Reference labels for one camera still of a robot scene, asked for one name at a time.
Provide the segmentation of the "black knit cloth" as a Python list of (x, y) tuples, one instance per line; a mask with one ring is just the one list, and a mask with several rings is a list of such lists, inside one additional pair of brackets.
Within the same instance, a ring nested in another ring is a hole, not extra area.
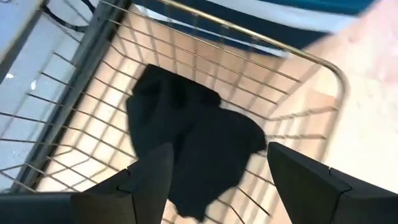
[(262, 128), (222, 108), (216, 91), (153, 64), (132, 88), (126, 111), (138, 157), (173, 146), (169, 200), (181, 217), (199, 222), (209, 204), (240, 183), (250, 156), (266, 148)]

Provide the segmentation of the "blue white fabric bin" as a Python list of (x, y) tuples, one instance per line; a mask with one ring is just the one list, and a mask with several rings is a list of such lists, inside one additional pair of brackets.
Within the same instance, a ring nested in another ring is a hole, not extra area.
[[(186, 34), (263, 55), (286, 56), (273, 44), (160, 0), (132, 0), (141, 13)], [(356, 22), (376, 0), (173, 0), (296, 49)]]

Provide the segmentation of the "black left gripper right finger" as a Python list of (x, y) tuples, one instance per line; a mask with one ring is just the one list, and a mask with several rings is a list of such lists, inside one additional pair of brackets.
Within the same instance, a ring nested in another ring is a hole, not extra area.
[(278, 142), (267, 160), (292, 224), (398, 224), (398, 194)]

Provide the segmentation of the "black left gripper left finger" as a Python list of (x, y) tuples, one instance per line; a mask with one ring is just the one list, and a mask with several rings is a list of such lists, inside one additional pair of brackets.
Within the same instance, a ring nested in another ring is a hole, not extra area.
[(77, 224), (160, 224), (174, 167), (170, 143), (70, 197)]

